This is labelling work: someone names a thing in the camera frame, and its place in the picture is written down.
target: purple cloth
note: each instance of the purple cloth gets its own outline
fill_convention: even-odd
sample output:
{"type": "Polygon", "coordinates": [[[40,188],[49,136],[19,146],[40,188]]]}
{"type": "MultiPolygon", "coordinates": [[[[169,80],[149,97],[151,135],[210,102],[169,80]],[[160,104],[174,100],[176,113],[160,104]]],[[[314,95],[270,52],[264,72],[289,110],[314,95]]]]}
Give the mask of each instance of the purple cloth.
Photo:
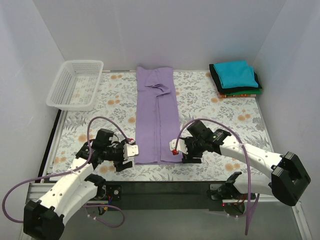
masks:
{"type": "Polygon", "coordinates": [[[137,104],[135,141],[139,155],[136,164],[180,163],[182,155],[173,155],[169,142],[180,131],[180,119],[171,67],[155,70],[136,69],[137,104]]]}

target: folded teal towel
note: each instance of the folded teal towel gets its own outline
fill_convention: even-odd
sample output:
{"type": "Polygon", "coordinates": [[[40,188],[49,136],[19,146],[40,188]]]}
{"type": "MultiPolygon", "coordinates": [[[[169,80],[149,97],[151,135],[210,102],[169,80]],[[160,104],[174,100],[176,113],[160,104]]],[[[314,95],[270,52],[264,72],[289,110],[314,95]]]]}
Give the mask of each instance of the folded teal towel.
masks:
{"type": "Polygon", "coordinates": [[[223,89],[258,87],[255,81],[254,68],[249,66],[246,61],[216,63],[213,66],[223,89]]]}

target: floral tablecloth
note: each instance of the floral tablecloth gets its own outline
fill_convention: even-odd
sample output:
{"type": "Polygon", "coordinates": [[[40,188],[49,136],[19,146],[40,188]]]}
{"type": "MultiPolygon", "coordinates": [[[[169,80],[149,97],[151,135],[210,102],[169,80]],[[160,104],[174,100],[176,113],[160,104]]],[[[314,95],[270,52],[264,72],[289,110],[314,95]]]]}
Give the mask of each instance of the floral tablecloth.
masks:
{"type": "MultiPolygon", "coordinates": [[[[193,118],[215,119],[230,126],[244,142],[271,150],[255,98],[218,98],[211,75],[205,71],[174,72],[173,79],[181,126],[193,118]]],[[[111,118],[129,138],[135,138],[136,104],[135,72],[103,74],[94,109],[67,112],[55,157],[51,159],[53,172],[63,172],[70,166],[87,140],[87,124],[93,117],[111,118]]],[[[218,128],[211,122],[205,124],[213,131],[218,128]]],[[[123,139],[111,123],[100,119],[93,122],[90,138],[94,138],[100,128],[110,129],[123,139]]],[[[108,181],[224,181],[234,171],[246,173],[247,166],[236,159],[208,152],[203,155],[202,164],[133,165],[115,172],[113,163],[105,161],[95,170],[108,181]]],[[[253,168],[251,172],[261,174],[253,168]]]]}

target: laundry basket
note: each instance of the laundry basket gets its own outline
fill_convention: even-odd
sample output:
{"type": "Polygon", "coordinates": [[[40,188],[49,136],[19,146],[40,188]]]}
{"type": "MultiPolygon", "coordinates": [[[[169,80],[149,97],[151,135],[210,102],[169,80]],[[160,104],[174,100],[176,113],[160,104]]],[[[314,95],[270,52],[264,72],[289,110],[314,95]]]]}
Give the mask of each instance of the laundry basket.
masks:
{"type": "Polygon", "coordinates": [[[91,111],[104,63],[72,60],[62,64],[46,99],[48,106],[64,111],[91,111]]]}

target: stack of folded clothes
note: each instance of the stack of folded clothes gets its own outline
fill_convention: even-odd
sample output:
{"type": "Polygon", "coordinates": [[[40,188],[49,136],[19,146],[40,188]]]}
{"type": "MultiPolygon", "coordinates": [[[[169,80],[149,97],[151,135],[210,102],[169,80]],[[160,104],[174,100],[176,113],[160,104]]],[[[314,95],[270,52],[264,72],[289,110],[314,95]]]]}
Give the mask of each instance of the stack of folded clothes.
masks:
{"type": "Polygon", "coordinates": [[[256,97],[262,93],[258,76],[246,61],[210,64],[209,68],[220,98],[256,97]]]}

